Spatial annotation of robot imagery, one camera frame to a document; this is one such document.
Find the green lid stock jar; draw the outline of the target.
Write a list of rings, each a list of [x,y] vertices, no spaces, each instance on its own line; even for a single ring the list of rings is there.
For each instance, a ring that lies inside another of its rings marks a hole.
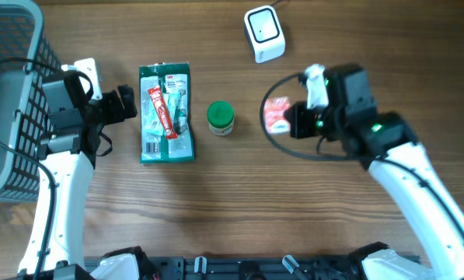
[[[219,100],[213,102],[207,111],[208,126],[210,131],[219,136],[229,134],[234,126],[234,110],[230,103]]]

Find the red Nescafe coffee sachet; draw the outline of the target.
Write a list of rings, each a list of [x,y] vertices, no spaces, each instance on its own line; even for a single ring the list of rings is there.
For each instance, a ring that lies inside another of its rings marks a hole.
[[[160,123],[162,124],[164,135],[166,139],[175,139],[177,138],[177,133],[173,129],[173,123],[170,118],[170,113],[166,102],[164,100],[162,90],[160,86],[152,87],[148,90],[148,94],[151,98],[155,112],[159,118]]]

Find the mint green wipes packet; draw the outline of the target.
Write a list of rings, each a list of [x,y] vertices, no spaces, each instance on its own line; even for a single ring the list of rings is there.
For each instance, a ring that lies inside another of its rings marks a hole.
[[[162,97],[166,104],[166,111],[169,113],[169,118],[171,120],[172,126],[175,127],[176,123],[176,111],[178,104],[181,99],[180,93],[163,93]],[[142,121],[143,130],[152,135],[163,136],[166,134],[164,126],[161,124],[157,110],[152,101],[152,98],[149,97],[147,101],[144,102],[145,111],[144,119]]]

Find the orange white tissue pack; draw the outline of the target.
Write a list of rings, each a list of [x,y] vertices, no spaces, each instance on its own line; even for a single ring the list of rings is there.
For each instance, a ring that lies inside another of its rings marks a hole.
[[[290,131],[290,123],[284,117],[284,112],[290,106],[290,101],[286,96],[267,99],[264,105],[263,118],[269,134],[278,135]]]

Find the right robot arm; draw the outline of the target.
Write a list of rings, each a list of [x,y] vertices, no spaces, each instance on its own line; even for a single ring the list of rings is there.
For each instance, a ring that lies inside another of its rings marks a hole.
[[[436,279],[464,279],[464,214],[441,182],[415,131],[381,112],[358,64],[311,65],[297,74],[307,97],[285,111],[293,138],[338,141],[340,160],[359,162],[398,205]]]

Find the green 3M gloves packet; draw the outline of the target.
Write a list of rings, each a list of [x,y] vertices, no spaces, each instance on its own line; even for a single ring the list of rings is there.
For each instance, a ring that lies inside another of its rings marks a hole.
[[[190,66],[187,63],[160,63],[139,68],[141,109],[141,157],[140,163],[177,163],[194,159],[194,139],[190,126]],[[160,86],[162,93],[180,93],[173,127],[177,138],[152,135],[143,130],[148,90]]]

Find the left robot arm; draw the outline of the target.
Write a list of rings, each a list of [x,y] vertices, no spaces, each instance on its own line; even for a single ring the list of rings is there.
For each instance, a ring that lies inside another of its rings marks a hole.
[[[30,242],[18,268],[20,279],[52,279],[58,269],[84,269],[85,201],[107,136],[103,128],[136,117],[134,90],[127,85],[94,97],[87,74],[66,71],[46,77],[43,91],[51,130],[40,136],[40,187]]]

